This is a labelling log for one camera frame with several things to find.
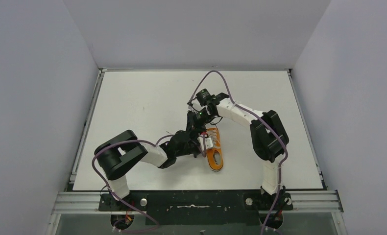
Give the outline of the orange canvas sneaker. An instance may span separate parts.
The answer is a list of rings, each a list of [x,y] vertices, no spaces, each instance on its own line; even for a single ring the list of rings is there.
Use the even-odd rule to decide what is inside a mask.
[[[206,151],[209,167],[213,171],[220,171],[223,168],[223,156],[219,130],[214,127],[208,128],[206,132],[207,136],[213,138],[215,143],[215,148]]]

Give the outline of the cream shoelace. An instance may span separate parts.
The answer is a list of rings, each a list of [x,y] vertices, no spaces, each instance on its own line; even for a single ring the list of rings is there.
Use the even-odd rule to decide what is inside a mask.
[[[185,155],[206,157],[211,150],[221,149],[219,131],[217,128],[208,128],[199,134],[178,131],[162,147],[169,157]]]

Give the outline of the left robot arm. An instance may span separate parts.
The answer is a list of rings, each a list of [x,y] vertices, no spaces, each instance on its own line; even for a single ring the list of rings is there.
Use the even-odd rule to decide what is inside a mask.
[[[119,209],[131,207],[130,189],[126,174],[139,162],[165,169],[181,156],[203,153],[198,137],[205,129],[177,131],[169,135],[167,143],[152,143],[139,139],[132,130],[126,130],[106,141],[94,151],[91,166],[112,195],[111,202]]]

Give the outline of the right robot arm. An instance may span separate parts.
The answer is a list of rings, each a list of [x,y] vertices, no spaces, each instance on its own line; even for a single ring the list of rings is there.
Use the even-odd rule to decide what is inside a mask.
[[[187,105],[189,130],[202,128],[214,118],[226,118],[249,128],[253,150],[264,162],[261,202],[268,209],[278,206],[284,190],[282,165],[289,156],[289,137],[279,115],[274,110],[262,112],[243,106],[230,92],[210,94],[207,89],[192,95]]]

